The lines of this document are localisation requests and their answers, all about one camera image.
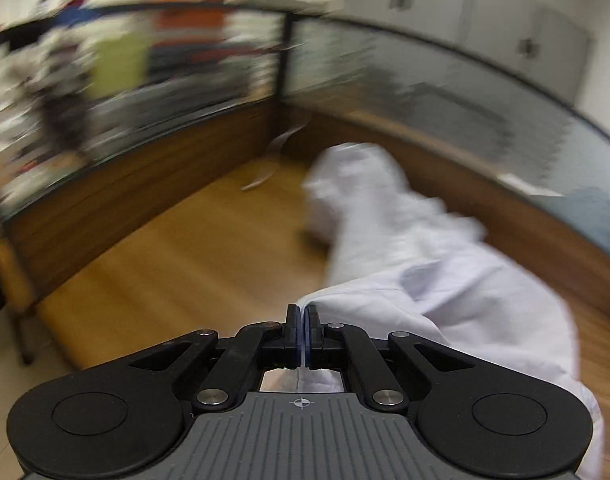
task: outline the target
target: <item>gray ribbed plate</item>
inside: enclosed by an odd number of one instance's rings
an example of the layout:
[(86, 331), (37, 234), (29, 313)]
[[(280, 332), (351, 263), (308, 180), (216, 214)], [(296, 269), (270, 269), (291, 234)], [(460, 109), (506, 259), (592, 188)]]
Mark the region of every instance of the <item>gray ribbed plate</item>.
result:
[[(30, 475), (27, 480), (43, 477)], [(405, 417), (355, 394), (247, 394), (197, 418), (165, 460), (133, 480), (459, 480), (477, 478), (433, 455)], [(572, 480), (573, 474), (560, 476)]]

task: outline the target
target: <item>white cloth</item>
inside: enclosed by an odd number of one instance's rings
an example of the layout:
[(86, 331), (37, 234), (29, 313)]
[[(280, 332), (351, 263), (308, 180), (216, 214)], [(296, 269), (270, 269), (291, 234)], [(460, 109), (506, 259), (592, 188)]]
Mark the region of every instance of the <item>white cloth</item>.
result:
[[(577, 471), (598, 480), (603, 421), (578, 382), (576, 326), (545, 283), (481, 240), (472, 219), (409, 190), (378, 146), (343, 144), (314, 164), (304, 183), (309, 229), (332, 243), (329, 287), (298, 305), (317, 305), (323, 323), (364, 328), (373, 338), (406, 330), (575, 394), (589, 409), (594, 437)], [(339, 376), (306, 368), (275, 374), (265, 389), (342, 391)]]

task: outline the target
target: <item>tile floor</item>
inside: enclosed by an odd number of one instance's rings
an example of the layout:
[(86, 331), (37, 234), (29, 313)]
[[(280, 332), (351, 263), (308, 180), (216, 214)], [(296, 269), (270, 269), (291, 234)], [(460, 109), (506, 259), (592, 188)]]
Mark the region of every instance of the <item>tile floor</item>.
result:
[(24, 326), (31, 348), (36, 351), (36, 361), (31, 366), (20, 364), (8, 317), (5, 312), (0, 313), (0, 480), (18, 480), (23, 475), (5, 433), (12, 404), (37, 384), (71, 371), (39, 320), (31, 319)]

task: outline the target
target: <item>metal screw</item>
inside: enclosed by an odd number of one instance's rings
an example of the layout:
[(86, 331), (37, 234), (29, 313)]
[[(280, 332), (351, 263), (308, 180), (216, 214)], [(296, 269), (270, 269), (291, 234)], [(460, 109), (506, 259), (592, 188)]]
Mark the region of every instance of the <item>metal screw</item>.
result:
[(196, 400), (202, 404), (216, 406), (222, 404), (229, 396), (223, 390), (218, 388), (209, 388), (208, 390), (200, 391), (196, 394)]
[(381, 406), (395, 406), (405, 399), (403, 394), (396, 390), (379, 390), (371, 398)]

